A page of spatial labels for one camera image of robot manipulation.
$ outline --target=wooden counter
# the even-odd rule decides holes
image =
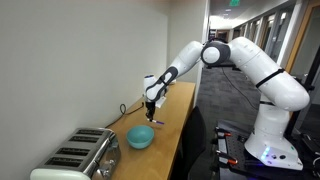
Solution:
[[[154,116],[165,125],[148,122],[146,108],[143,108],[107,127],[117,134],[121,151],[113,180],[164,180],[170,177],[181,131],[193,107],[194,92],[193,83],[177,82],[169,86],[167,100],[156,109]],[[142,102],[141,98],[127,112],[140,107]],[[155,133],[151,145],[142,150],[133,149],[126,140],[126,133],[136,125],[148,125]]]

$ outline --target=toaster slot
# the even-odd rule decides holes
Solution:
[[[99,138],[86,136],[73,136],[69,141],[96,143]]]
[[[80,129],[76,134],[86,134],[86,135],[97,135],[101,136],[104,131],[90,130],[90,129]]]
[[[60,148],[56,154],[67,154],[75,156],[86,156],[90,150],[78,148]]]
[[[79,167],[81,162],[81,159],[53,157],[45,165]]]

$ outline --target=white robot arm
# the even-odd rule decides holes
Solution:
[[[228,44],[213,41],[189,43],[166,72],[156,80],[144,80],[147,118],[152,120],[155,101],[166,93],[169,83],[188,72],[199,60],[215,66],[231,60],[262,93],[254,130],[245,143],[246,150],[267,166],[302,169],[295,148],[283,137],[289,121],[288,111],[309,103],[306,90],[250,40],[239,37]]]

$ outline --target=toaster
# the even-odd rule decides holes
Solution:
[[[112,130],[79,128],[32,170],[30,180],[110,180],[120,156]]]

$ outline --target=bowl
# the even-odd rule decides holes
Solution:
[[[154,137],[154,131],[151,127],[139,125],[131,128],[127,132],[127,141],[135,149],[148,147]]]

